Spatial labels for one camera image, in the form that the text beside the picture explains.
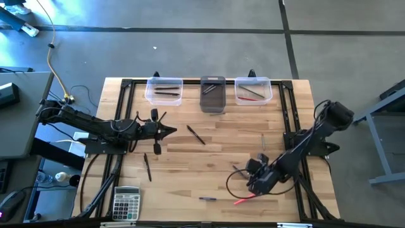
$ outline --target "wooden table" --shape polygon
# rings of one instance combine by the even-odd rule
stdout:
[[[112,119],[122,78],[106,78],[97,117]],[[308,80],[293,80],[299,120],[302,128],[313,124],[313,98]],[[131,117],[139,111],[141,118],[150,118],[156,108],[144,98],[145,85],[137,85]],[[154,141],[139,141],[133,153],[124,156],[120,186],[140,186],[142,209],[140,220],[167,221],[224,221],[224,222],[274,222],[299,221],[294,189],[278,196],[261,196],[237,206],[226,190],[225,181],[232,165],[244,168],[246,161],[263,151],[261,134],[265,135],[266,155],[270,161],[283,150],[282,133],[285,131],[280,95],[273,88],[273,99],[265,106],[238,106],[234,99],[234,86],[227,86],[226,114],[210,116],[199,107],[199,85],[184,85],[180,106],[159,106],[159,114],[167,111],[162,123],[176,127],[177,132],[163,141],[162,155],[153,153]],[[288,93],[287,105],[290,111]],[[124,117],[126,102],[123,105]],[[190,125],[206,142],[202,145],[186,128]],[[151,166],[149,182],[143,155],[147,153]],[[86,169],[90,159],[86,159]],[[100,155],[90,168],[84,187],[84,206],[100,188],[106,155]],[[308,157],[314,192],[332,215],[339,217],[329,169],[320,158]],[[278,183],[273,193],[292,185]],[[234,175],[230,181],[234,194],[246,197],[246,181]],[[73,215],[79,213],[80,186],[75,199]],[[108,208],[110,193],[106,194],[103,213]],[[217,201],[199,200],[200,196],[214,197]],[[303,196],[309,214],[307,197]]]

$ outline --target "plastic bin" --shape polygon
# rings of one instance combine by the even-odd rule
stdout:
[[[203,112],[221,113],[223,111],[227,104],[225,82],[225,77],[201,77],[200,107]]]
[[[265,105],[272,97],[269,78],[238,77],[235,79],[235,100],[238,105]]]
[[[177,87],[178,89],[157,90],[157,88]],[[167,94],[156,94],[156,92],[170,92],[178,94],[172,96]],[[147,80],[145,98],[152,105],[179,106],[182,104],[183,79],[151,77]]]

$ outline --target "calculator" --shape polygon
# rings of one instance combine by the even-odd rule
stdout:
[[[132,186],[114,188],[114,221],[136,221],[139,218],[140,189]]]

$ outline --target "concrete floor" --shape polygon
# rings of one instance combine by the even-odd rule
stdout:
[[[283,29],[277,0],[42,0],[55,24],[71,27]],[[402,0],[284,0],[290,29],[404,31]],[[33,25],[49,25],[36,1],[28,1]],[[0,65],[48,71],[51,32],[36,38],[0,30]],[[405,36],[291,35],[300,79],[309,79],[315,103],[338,100],[355,112],[404,79]],[[105,77],[243,77],[249,69],[271,79],[291,79],[283,34],[57,32],[52,62],[67,87],[86,85],[98,101]],[[58,84],[52,91],[62,96]],[[95,114],[83,89],[77,108]],[[71,135],[75,129],[61,126]],[[64,139],[41,127],[48,140]],[[383,174],[366,123],[334,134],[341,146],[330,157],[341,217],[350,222],[404,227],[405,182],[371,187]]]

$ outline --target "red pen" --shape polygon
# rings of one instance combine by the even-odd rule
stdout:
[[[240,199],[240,200],[238,200],[238,201],[236,201],[235,203],[234,203],[234,205],[238,205],[239,203],[241,203],[241,202],[245,202],[247,199]]]
[[[251,98],[242,98],[242,97],[238,97],[239,99],[244,99],[246,101],[258,101],[257,99],[251,99]]]

